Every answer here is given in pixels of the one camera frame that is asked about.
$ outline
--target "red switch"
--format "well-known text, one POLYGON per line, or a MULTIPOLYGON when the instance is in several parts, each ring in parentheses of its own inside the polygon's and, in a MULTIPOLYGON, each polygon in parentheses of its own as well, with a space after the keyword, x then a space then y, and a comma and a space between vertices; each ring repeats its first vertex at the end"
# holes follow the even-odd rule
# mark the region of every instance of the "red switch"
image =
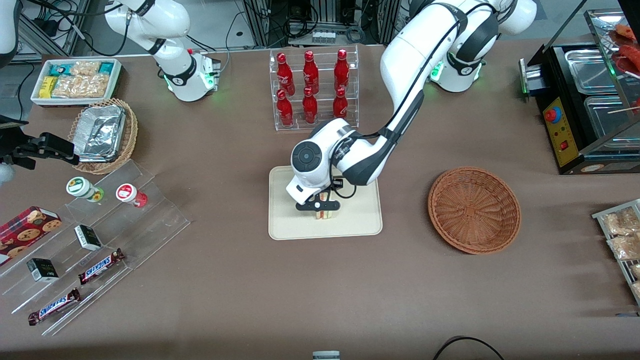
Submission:
POLYGON ((557 117, 557 113, 553 109, 549 109, 549 110, 547 110, 545 112, 545 120, 546 121, 552 122, 552 121, 554 121, 556 119, 556 117, 557 117))

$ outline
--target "cookie box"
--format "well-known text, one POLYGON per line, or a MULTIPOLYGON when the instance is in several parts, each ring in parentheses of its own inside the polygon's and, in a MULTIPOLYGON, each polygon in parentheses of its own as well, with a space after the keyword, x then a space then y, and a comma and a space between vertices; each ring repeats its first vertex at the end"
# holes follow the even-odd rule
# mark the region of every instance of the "cookie box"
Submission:
POLYGON ((0 266, 61 224, 58 214, 31 206, 0 226, 0 266))

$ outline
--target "brown table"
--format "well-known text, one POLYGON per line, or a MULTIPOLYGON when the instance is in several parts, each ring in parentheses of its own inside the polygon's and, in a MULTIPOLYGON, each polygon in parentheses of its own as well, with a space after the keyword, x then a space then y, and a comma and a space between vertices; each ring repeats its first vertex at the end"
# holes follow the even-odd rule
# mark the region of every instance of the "brown table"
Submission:
MULTIPOLYGON (((590 214, 640 197, 638 176, 557 174, 536 106, 518 94, 517 60, 539 45, 499 42, 464 94, 426 86, 379 178, 379 235, 298 241, 267 230, 269 171, 305 137, 273 129, 268 51, 234 53, 220 91, 195 103, 167 91, 151 57, 121 58, 120 97, 140 122, 133 157, 193 223, 54 337, 25 336, 26 319, 0 305, 11 352, 0 358, 431 359, 465 334, 507 359, 637 359, 640 319, 614 317, 636 308, 590 214), (462 254, 428 220, 431 183, 462 165, 501 176, 520 201, 522 230, 501 253, 462 254)), ((360 48, 365 133, 392 112, 383 50, 360 48)), ((28 133, 66 135, 77 112, 34 106, 28 133)), ((68 202, 78 174, 54 160, 18 169, 0 188, 0 222, 68 202)), ((473 343, 445 354, 493 359, 473 343)))

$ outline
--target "red bottle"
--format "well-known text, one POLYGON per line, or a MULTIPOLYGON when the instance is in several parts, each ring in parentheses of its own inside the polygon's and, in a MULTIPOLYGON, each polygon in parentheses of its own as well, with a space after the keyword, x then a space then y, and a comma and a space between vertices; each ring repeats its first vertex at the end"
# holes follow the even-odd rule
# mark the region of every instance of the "red bottle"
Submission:
POLYGON ((338 61, 333 68, 333 85, 337 91, 340 87, 345 90, 349 87, 349 64, 347 63, 347 51, 345 49, 338 50, 338 61))
POLYGON ((344 88, 340 87, 335 92, 335 99, 333 100, 333 116, 341 117, 343 119, 347 118, 347 106, 349 103, 347 99, 344 97, 344 88))
POLYGON ((305 109, 305 121, 308 124, 315 124, 318 115, 318 101, 314 97, 314 92, 310 87, 305 88, 305 98, 302 100, 302 107, 305 109))
POLYGON ((284 127, 291 127, 293 126, 293 108, 291 107, 291 102, 287 99, 287 94, 284 90, 278 89, 276 94, 278 95, 276 107, 278 108, 280 121, 284 127))
POLYGON ((302 69, 302 74, 305 77, 305 86, 309 86, 311 91, 317 94, 320 91, 320 76, 313 51, 305 51, 305 67, 302 69))
POLYGON ((283 53, 276 55, 278 60, 278 82, 280 88, 284 89, 289 96, 293 96, 296 93, 296 86, 293 85, 293 72, 291 67, 287 64, 287 57, 283 53))

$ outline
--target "wicker basket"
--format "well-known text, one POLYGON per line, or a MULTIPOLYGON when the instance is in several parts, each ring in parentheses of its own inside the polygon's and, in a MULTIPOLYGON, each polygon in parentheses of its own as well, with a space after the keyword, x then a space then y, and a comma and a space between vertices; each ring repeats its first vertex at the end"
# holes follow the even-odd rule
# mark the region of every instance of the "wicker basket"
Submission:
POLYGON ((460 167, 443 173, 429 191, 429 217, 448 243, 470 254, 507 247, 520 230, 520 205, 492 173, 460 167))
MULTIPOLYGON (((77 170, 80 170, 82 172, 89 172, 94 175, 108 174, 124 165, 124 163, 127 162, 127 160, 131 157, 131 154, 133 153, 133 148, 136 146, 136 137, 138 135, 138 119, 136 119, 136 114, 133 113, 126 102, 119 99, 109 99, 101 102, 96 102, 95 104, 89 105, 89 107, 97 108, 99 106, 108 105, 121 106, 127 112, 125 127, 122 132, 122 140, 120 142, 120 154, 118 155, 116 160, 111 163, 80 163, 74 166, 74 168, 77 170)), ((71 126, 71 132, 68 136, 69 141, 72 141, 74 138, 78 120, 80 119, 81 114, 82 113, 76 116, 76 121, 74 121, 73 126, 71 126)))

